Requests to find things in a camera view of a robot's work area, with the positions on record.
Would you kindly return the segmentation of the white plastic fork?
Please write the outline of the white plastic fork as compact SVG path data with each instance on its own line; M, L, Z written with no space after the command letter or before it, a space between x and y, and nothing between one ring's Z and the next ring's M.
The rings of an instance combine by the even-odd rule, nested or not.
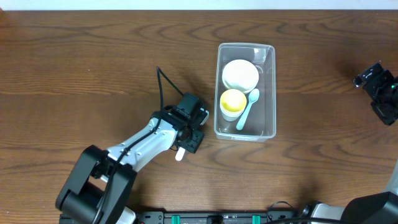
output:
M175 160L176 161L181 161L185 155L186 149L184 149L183 147L179 147L177 149L177 153L175 155Z

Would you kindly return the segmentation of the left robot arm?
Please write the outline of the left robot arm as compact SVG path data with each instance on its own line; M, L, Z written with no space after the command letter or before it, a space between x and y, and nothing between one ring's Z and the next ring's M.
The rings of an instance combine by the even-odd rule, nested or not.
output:
M133 223L127 201L137 173L161 152L177 147L196 153L209 117L203 102L189 94L177 105L161 106L148 124L126 141L102 150L94 145L80 155L55 206L74 223Z

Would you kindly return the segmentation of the mint green plastic spoon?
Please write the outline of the mint green plastic spoon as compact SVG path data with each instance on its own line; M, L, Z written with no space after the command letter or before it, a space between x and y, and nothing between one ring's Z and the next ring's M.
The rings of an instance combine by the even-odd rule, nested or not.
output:
M250 112L250 110L251 110L251 107L252 107L252 105L253 105L255 102L258 101L259 95L260 95L260 91L259 91L259 89L257 89L257 88L253 89L253 90L250 92L250 94L249 94L249 96L248 96L248 105L247 105L247 107L245 108L243 114L241 115L241 117L240 117L240 119L239 119L239 121L238 121L238 123L237 123L237 125L236 125L236 129L237 129L238 131L241 131L241 130L243 129L244 125L246 124L246 121L247 121L249 112Z

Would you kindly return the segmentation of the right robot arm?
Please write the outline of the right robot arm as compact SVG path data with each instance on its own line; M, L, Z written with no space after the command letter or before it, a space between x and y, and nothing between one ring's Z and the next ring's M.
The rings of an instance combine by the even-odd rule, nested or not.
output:
M375 63L353 83L369 95L371 108L385 125L397 122L397 78L389 70ZM307 206L302 216L307 223L397 223L397 174L379 194L355 198L345 207L317 202Z

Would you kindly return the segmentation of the yellow plastic cup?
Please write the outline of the yellow plastic cup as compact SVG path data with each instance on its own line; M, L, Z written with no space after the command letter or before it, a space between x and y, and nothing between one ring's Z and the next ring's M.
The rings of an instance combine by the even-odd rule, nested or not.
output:
M224 110L230 113L238 113L245 109L247 98L243 92L230 89L223 92L220 97L220 103Z

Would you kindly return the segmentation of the white plastic cup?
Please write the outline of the white plastic cup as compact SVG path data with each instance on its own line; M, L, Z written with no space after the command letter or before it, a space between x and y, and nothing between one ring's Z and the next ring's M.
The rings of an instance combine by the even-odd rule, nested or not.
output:
M230 112L230 111L226 110L226 109L223 107L223 105L220 105L221 115L225 115L225 116L239 116L239 115L242 115L245 109L246 109L246 108L244 107L244 108L241 109L240 111L237 111L237 112Z

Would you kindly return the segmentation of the white plastic bowl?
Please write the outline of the white plastic bowl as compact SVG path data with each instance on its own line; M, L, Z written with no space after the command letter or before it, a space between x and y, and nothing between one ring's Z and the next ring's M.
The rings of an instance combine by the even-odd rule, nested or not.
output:
M259 72L247 60L232 60L223 67L221 80L226 89L236 89L247 94L258 84Z

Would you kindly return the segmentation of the grey plastic cup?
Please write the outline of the grey plastic cup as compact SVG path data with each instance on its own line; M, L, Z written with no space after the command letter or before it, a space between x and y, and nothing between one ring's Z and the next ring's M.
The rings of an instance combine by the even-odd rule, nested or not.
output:
M225 115L223 115L222 117L226 121L232 122L232 121L236 121L240 117L240 115L239 116L225 116Z

